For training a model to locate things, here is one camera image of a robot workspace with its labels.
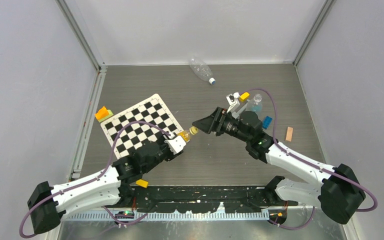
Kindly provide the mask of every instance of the black and white checkerboard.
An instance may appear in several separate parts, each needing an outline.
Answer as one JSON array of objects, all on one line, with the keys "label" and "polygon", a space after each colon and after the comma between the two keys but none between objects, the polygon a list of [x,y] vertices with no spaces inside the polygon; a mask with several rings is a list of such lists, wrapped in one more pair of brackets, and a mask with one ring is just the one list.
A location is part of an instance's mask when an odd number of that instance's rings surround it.
[{"label": "black and white checkerboard", "polygon": [[[169,108],[161,99],[160,95],[154,94],[151,97],[139,102],[136,105],[108,118],[100,126],[112,146],[117,132],[125,125],[133,121],[145,121],[157,125],[167,132],[175,134],[183,131],[182,126],[175,119]],[[133,124],[121,133],[117,141],[114,153],[117,159],[129,154],[129,150],[138,149],[142,146],[142,141],[148,139],[155,142],[161,136],[161,132],[148,125]]]}]

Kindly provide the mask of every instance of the wooden block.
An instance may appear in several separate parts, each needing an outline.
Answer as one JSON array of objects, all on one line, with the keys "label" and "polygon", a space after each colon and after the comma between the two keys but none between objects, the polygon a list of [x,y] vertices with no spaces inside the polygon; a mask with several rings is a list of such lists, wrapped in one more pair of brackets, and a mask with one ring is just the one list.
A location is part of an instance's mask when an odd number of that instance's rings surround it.
[{"label": "wooden block", "polygon": [[287,131],[286,131],[286,138],[285,140],[288,141],[288,142],[292,142],[292,132],[294,131],[294,129],[290,126],[287,127]]}]

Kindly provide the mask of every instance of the small yellow bottle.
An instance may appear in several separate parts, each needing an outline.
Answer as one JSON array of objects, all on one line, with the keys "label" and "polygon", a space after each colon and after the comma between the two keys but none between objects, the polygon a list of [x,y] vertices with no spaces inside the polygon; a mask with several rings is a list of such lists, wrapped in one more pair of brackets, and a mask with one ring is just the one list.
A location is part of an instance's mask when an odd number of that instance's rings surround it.
[{"label": "small yellow bottle", "polygon": [[191,126],[189,130],[181,131],[177,135],[181,136],[185,142],[189,142],[191,140],[191,136],[197,133],[198,133],[198,128]]}]

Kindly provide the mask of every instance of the gray wooden surface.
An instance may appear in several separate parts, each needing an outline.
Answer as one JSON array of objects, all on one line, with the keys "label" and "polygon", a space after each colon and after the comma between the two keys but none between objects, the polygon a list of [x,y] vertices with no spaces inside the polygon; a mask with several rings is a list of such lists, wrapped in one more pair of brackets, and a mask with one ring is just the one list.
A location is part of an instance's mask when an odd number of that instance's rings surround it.
[{"label": "gray wooden surface", "polygon": [[[293,127],[290,148],[323,161],[307,104],[291,64],[211,65],[215,85],[194,75],[187,65],[110,66],[99,107],[117,114],[158,93],[184,129],[211,114],[216,107],[228,107],[225,96],[261,87],[272,93],[278,109],[277,138],[285,142],[286,128]],[[263,117],[274,117],[270,99],[263,96]],[[268,132],[272,134],[273,123]],[[105,167],[110,144],[97,121],[93,124],[82,168],[82,177]],[[200,133],[184,153],[163,162],[143,178],[151,185],[265,185],[280,175],[299,181],[291,173],[255,160],[245,143],[228,135]]]}]

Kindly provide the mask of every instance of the clear plastic bottle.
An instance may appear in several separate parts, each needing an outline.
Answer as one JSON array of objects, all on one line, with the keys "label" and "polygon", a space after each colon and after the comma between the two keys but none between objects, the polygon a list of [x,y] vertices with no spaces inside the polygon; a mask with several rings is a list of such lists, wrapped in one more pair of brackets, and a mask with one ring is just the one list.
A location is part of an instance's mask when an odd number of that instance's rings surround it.
[{"label": "clear plastic bottle", "polygon": [[209,84],[214,85],[216,80],[213,78],[213,72],[208,67],[208,65],[197,57],[191,57],[189,59],[189,66],[193,70],[193,72],[205,82],[209,82]]},{"label": "clear plastic bottle", "polygon": [[181,131],[177,135],[181,136],[185,142],[189,142],[191,140],[191,136],[197,133],[198,133],[198,128],[191,126],[189,130]]},{"label": "clear plastic bottle", "polygon": [[263,111],[263,97],[261,94],[256,94],[253,99],[251,99],[248,102],[248,105],[246,105],[247,111],[252,111],[257,114],[257,116],[260,118],[261,112]]}]

